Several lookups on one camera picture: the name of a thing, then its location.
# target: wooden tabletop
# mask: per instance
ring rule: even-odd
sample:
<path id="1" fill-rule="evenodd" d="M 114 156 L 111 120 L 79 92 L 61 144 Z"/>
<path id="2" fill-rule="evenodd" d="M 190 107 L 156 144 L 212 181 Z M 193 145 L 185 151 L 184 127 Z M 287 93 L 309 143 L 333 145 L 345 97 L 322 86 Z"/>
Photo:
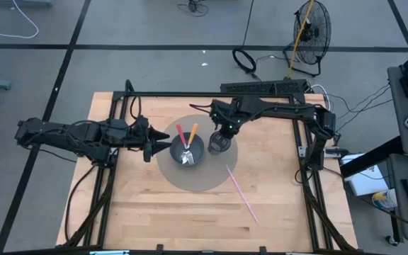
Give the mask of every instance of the wooden tabletop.
<path id="1" fill-rule="evenodd" d="M 94 94 L 89 120 L 108 117 L 111 97 L 112 93 Z M 305 98 L 308 103 L 324 105 L 322 95 L 308 94 Z M 230 98 L 219 99 L 230 101 Z M 188 107 L 189 103 L 208 105 L 211 100 L 143 97 L 142 114 L 149 118 L 156 130 L 163 131 L 178 118 L 202 113 Z M 266 100 L 286 102 L 283 99 Z M 126 120 L 132 122 L 128 112 Z M 300 130 L 306 145 L 301 123 Z M 145 163 L 141 152 L 122 149 L 104 249 L 153 250 L 157 244 L 163 244 L 165 250 L 258 251 L 260 246 L 265 246 L 268 251 L 312 251 L 302 186 L 294 181 L 299 165 L 293 122 L 261 118 L 244 124 L 236 139 L 239 155 L 234 177 L 259 224 L 230 179 L 209 191 L 184 191 L 163 177 L 155 157 Z M 325 159 L 325 166 L 339 172 L 335 159 Z M 87 159 L 78 159 L 71 188 L 90 167 Z M 96 172 L 76 190 L 70 209 L 69 235 L 89 212 Z M 328 171 L 321 171 L 320 176 L 330 220 L 347 242 L 357 247 L 341 178 Z M 315 219 L 319 245 L 324 247 L 322 226 L 316 215 Z M 93 226 L 92 243 L 96 243 L 99 224 L 98 216 Z M 64 241 L 63 220 L 57 243 L 63 244 Z"/>

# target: fork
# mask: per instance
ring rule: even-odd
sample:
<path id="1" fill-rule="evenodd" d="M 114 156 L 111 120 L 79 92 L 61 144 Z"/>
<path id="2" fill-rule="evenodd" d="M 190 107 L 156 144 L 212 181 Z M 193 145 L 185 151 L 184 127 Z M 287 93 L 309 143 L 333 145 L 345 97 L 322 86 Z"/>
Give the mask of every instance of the fork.
<path id="1" fill-rule="evenodd" d="M 193 129 L 191 130 L 190 137 L 188 138 L 188 144 L 186 145 L 186 151 L 185 151 L 185 153 L 186 153 L 186 157 L 187 157 L 188 163 L 190 163 L 190 164 L 195 164 L 195 161 L 194 161 L 194 159 L 193 159 L 193 155 L 191 154 L 189 148 L 190 148 L 191 142 L 193 141 L 193 138 L 195 137 L 195 134 L 196 134 L 196 131 L 197 131 L 197 130 L 198 130 L 198 124 L 195 123 L 195 124 L 193 125 Z"/>
<path id="2" fill-rule="evenodd" d="M 183 131 L 182 131 L 182 127 L 180 124 L 176 125 L 177 128 L 177 132 L 178 132 L 178 136 L 181 138 L 182 144 L 183 144 L 183 148 L 185 148 L 185 150 L 182 152 L 181 154 L 181 159 L 182 159 L 182 164 L 185 164 L 186 162 L 188 162 L 189 164 L 190 161 L 188 160 L 187 154 L 186 154 L 186 150 L 187 150 L 187 144 L 185 142 L 185 137 L 183 136 Z"/>

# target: electric fan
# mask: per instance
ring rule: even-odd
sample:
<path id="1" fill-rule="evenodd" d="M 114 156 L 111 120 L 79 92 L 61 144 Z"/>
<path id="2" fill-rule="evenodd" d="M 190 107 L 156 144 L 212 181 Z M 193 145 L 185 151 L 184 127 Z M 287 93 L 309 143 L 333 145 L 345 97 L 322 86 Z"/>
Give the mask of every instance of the electric fan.
<path id="1" fill-rule="evenodd" d="M 305 20 L 310 2 L 311 1 L 308 1 L 303 4 L 302 7 L 300 7 L 300 9 L 294 13 L 294 42 L 286 46 L 286 48 L 283 50 L 283 54 L 290 67 L 290 60 L 288 58 L 287 51 L 293 49 L 295 40 L 297 40 L 297 36 L 300 31 L 300 27 L 302 26 L 302 23 L 305 22 L 305 27 L 303 28 L 302 34 L 298 39 L 296 54 L 301 62 L 309 65 L 317 64 L 319 72 L 317 74 L 312 74 L 294 67 L 292 70 L 315 77 L 320 74 L 320 62 L 329 49 L 332 25 L 330 23 L 330 16 L 327 9 L 318 1 L 314 1 L 310 14 Z"/>

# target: gray floor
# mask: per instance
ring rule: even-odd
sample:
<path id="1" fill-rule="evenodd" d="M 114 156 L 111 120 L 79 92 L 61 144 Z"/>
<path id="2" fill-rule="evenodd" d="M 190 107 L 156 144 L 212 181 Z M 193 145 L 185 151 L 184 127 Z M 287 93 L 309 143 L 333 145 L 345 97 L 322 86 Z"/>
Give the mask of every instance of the gray floor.
<path id="1" fill-rule="evenodd" d="M 210 12 L 193 18 L 178 10 L 186 0 L 93 0 L 79 44 L 112 45 L 238 45 L 243 41 L 250 0 L 206 1 Z M 395 0 L 408 28 L 408 1 Z M 52 8 L 25 8 L 40 34 L 32 40 L 1 38 L 0 43 L 67 44 L 84 0 L 55 0 Z M 387 0 L 325 0 L 332 22 L 331 46 L 406 47 Z M 248 45 L 287 45 L 293 39 L 293 12 L 301 1 L 255 1 Z M 0 7 L 0 32 L 30 35 L 33 28 L 19 13 Z M 18 120 L 42 117 L 65 50 L 0 50 L 0 79 L 13 88 L 0 90 L 0 229 L 10 206 L 28 152 L 13 136 Z M 250 52 L 257 58 L 279 52 Z M 323 73 L 311 79 L 353 106 L 387 83 L 387 68 L 408 53 L 329 52 Z M 282 60 L 259 61 L 263 80 L 282 79 Z M 304 78 L 294 73 L 293 78 Z M 221 83 L 251 81 L 232 60 L 230 51 L 75 50 L 51 121 L 70 123 L 87 117 L 95 91 L 123 89 L 130 79 L 138 91 L 219 91 Z M 391 98 L 389 91 L 376 102 Z M 334 112 L 344 105 L 332 98 Z M 339 120 L 342 125 L 351 116 Z M 391 103 L 360 114 L 341 130 L 340 145 L 365 152 L 398 134 Z M 72 158 L 66 152 L 59 152 Z M 40 154 L 6 245 L 6 251 L 53 247 L 67 199 L 74 165 Z M 386 254 L 408 253 L 408 242 L 394 248 L 383 240 L 390 219 L 349 198 L 359 247 Z"/>

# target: pink straw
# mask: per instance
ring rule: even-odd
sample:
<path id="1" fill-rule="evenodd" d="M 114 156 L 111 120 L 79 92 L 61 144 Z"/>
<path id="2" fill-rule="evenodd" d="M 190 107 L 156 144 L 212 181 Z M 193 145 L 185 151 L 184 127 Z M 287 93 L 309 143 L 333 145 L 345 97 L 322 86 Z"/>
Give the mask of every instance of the pink straw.
<path id="1" fill-rule="evenodd" d="M 242 196 L 242 198 L 245 201 L 246 206 L 248 207 L 249 212 L 251 212 L 251 215 L 253 215 L 254 220 L 256 220 L 256 222 L 259 224 L 258 218 L 255 216 L 253 209 L 251 209 L 250 204 L 248 203 L 247 198 L 245 198 L 245 195 L 243 194 L 242 190 L 239 187 L 239 184 L 237 184 L 237 181 L 235 180 L 234 176 L 232 175 L 231 169 L 228 165 L 226 165 L 226 169 L 229 172 L 229 175 L 231 176 L 232 181 L 234 182 L 237 190 L 239 191 L 239 194 Z"/>

